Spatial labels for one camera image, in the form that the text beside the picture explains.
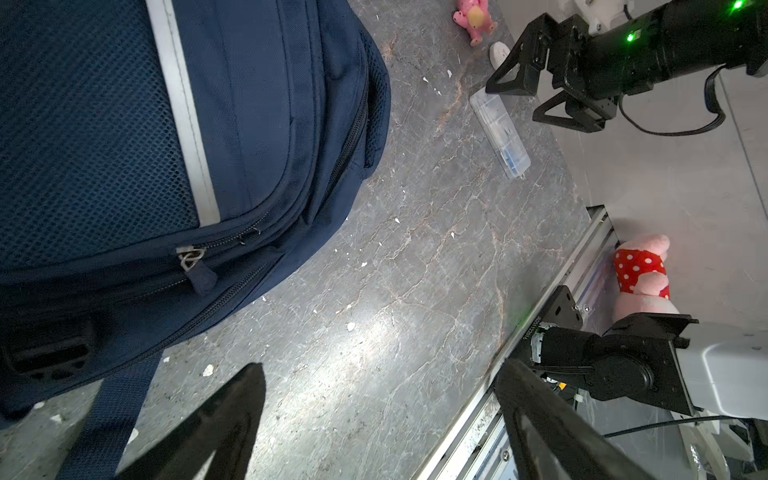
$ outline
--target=backpack strap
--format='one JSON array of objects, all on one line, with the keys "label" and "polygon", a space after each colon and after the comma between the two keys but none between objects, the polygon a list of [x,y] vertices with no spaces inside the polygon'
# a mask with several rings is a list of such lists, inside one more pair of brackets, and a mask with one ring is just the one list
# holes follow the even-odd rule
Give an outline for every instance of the backpack strap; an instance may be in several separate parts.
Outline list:
[{"label": "backpack strap", "polygon": [[85,418],[83,430],[64,460],[57,480],[114,478],[161,353],[104,379]]}]

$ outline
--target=clear plastic box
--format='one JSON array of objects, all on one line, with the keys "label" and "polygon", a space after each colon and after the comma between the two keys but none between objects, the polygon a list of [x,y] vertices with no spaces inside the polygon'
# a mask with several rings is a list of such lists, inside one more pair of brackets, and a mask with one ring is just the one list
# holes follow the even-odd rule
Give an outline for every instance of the clear plastic box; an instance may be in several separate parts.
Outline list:
[{"label": "clear plastic box", "polygon": [[531,166],[531,158],[509,117],[501,97],[481,89],[469,98],[485,135],[498,153],[504,172],[509,178],[520,177]]}]

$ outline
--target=red polka dot fabric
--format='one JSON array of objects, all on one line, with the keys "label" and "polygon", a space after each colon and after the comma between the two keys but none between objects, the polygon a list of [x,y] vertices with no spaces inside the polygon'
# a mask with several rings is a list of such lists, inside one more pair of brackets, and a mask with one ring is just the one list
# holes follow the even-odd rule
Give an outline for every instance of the red polka dot fabric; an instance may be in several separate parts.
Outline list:
[{"label": "red polka dot fabric", "polygon": [[[642,273],[659,272],[667,275],[667,269],[664,268],[661,257],[646,250],[616,250],[614,267],[619,288],[625,293],[633,293],[637,278]],[[670,287],[667,285],[664,290],[661,290],[659,296],[669,299]]]}]

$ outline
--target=pink plush toy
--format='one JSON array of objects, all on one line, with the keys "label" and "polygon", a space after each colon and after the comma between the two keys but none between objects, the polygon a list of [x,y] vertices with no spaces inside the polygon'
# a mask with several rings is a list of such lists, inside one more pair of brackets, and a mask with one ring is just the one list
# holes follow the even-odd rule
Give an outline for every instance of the pink plush toy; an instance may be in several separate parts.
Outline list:
[{"label": "pink plush toy", "polygon": [[498,23],[488,13],[488,0],[458,0],[458,12],[453,14],[453,21],[466,28],[473,47],[482,42],[482,32],[493,33]]},{"label": "pink plush toy", "polygon": [[670,301],[670,282],[664,261],[670,239],[648,235],[622,243],[614,255],[619,297],[614,321],[631,313],[679,313]]}]

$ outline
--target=white round object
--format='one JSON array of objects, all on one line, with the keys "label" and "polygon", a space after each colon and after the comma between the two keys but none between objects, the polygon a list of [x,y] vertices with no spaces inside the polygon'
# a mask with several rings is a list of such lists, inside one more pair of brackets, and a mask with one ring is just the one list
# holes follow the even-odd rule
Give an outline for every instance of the white round object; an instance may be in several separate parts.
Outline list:
[{"label": "white round object", "polygon": [[488,56],[491,58],[491,66],[494,70],[498,70],[502,66],[508,55],[509,47],[503,41],[493,43],[488,50]]}]

